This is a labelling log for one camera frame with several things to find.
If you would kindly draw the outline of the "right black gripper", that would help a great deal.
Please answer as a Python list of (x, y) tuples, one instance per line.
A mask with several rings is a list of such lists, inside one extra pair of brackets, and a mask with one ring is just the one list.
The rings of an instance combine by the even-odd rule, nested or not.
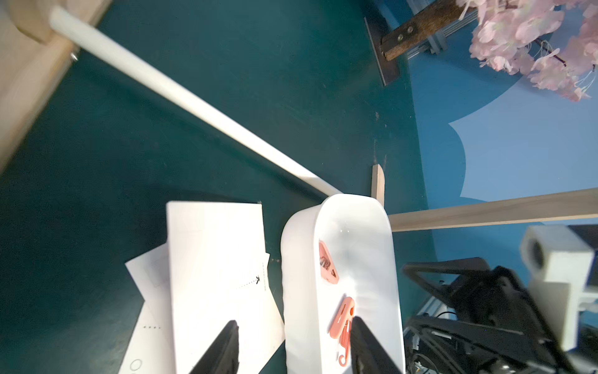
[(447, 316), (407, 322), (409, 373), (573, 373), (548, 323), (510, 269), (480, 257), (407, 263), (403, 273)]

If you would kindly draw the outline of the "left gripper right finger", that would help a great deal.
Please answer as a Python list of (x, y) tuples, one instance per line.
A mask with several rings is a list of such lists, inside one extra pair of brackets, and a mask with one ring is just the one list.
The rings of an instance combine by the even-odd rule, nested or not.
[(401, 374), (367, 324), (355, 316), (350, 332), (351, 368), (353, 374)]

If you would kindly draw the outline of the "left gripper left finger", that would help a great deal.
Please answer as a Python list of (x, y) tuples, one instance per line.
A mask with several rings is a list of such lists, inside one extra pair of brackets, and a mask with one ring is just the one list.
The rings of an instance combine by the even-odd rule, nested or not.
[(193, 367), (191, 374), (236, 374), (239, 369), (239, 326), (230, 320)]

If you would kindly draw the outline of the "white postcard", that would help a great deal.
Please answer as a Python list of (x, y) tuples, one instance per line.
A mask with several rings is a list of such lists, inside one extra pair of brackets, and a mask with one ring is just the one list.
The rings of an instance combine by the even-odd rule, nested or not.
[(231, 320), (240, 373), (258, 373), (284, 341), (269, 287), (260, 204), (166, 205), (175, 367), (189, 373)]
[(132, 280), (150, 309), (158, 313), (170, 305), (170, 273), (168, 244), (126, 262)]
[(144, 303), (118, 373), (175, 373), (171, 351), (161, 326)]

